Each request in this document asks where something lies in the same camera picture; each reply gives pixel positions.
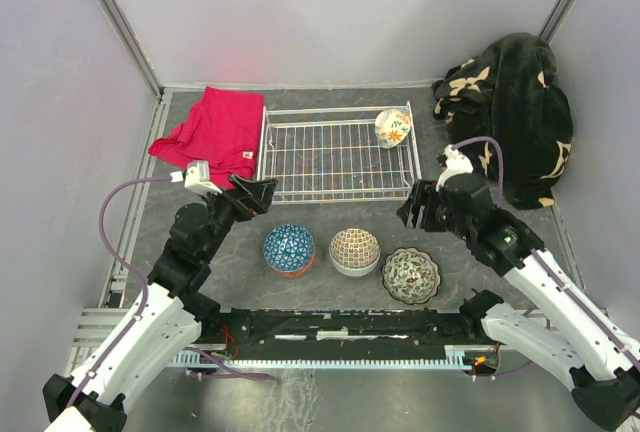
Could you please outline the blue triangle pattern bowl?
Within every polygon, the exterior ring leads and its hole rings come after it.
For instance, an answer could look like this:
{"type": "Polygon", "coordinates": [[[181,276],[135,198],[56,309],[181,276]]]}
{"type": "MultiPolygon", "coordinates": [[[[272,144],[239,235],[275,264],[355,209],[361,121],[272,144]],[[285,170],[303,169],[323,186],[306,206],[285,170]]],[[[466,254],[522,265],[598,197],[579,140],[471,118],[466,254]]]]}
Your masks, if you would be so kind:
{"type": "Polygon", "coordinates": [[[315,241],[308,228],[299,224],[283,224],[274,228],[263,244],[267,265],[283,277],[304,274],[315,260],[315,241]]]}

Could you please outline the dark scalloped floral bowl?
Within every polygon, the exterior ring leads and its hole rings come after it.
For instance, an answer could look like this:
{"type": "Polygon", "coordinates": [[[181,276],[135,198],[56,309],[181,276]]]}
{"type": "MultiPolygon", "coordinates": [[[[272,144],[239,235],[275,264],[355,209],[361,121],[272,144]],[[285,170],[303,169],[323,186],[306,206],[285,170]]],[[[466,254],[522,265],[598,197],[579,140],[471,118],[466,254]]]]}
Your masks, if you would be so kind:
{"type": "Polygon", "coordinates": [[[385,258],[381,281],[393,299],[412,306],[435,297],[442,277],[439,265],[428,253],[409,247],[398,248],[385,258]]]}

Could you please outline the orange flower leaf bowl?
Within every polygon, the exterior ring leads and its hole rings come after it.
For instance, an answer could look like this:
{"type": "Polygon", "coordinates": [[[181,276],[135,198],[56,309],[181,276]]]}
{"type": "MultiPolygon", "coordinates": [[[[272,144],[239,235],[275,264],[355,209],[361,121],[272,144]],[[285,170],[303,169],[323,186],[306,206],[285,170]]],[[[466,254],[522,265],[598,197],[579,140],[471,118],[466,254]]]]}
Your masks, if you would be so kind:
{"type": "Polygon", "coordinates": [[[412,129],[408,113],[399,109],[381,111],[374,122],[375,135],[381,148],[391,149],[400,145],[412,129]]]}

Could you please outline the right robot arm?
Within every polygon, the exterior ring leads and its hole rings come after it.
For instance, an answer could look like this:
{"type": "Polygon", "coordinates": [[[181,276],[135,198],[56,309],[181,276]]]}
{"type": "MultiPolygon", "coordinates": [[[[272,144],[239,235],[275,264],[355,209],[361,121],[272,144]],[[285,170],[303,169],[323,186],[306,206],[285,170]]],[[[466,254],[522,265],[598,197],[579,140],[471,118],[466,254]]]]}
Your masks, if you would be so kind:
{"type": "Polygon", "coordinates": [[[471,255],[524,294],[548,326],[483,291],[458,320],[467,341],[505,344],[561,382],[594,424],[617,430],[639,413],[639,342],[568,277],[540,237],[498,207],[475,173],[417,181],[397,211],[403,223],[450,232],[471,255]]]}

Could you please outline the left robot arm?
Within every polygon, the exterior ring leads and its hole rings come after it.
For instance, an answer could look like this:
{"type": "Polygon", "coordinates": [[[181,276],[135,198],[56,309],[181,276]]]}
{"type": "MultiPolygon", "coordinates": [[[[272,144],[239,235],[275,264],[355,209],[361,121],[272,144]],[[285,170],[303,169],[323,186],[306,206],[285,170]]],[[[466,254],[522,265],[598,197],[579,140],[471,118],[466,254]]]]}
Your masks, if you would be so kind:
{"type": "Polygon", "coordinates": [[[237,175],[223,190],[197,169],[172,172],[163,181],[181,183],[198,203],[175,214],[169,238],[148,276],[116,258],[137,276],[141,290],[107,338],[70,376],[54,374],[43,388],[51,431],[120,431],[127,414],[170,359],[221,330],[220,306],[199,289],[210,263],[237,222],[268,212],[278,184],[237,175]]]}

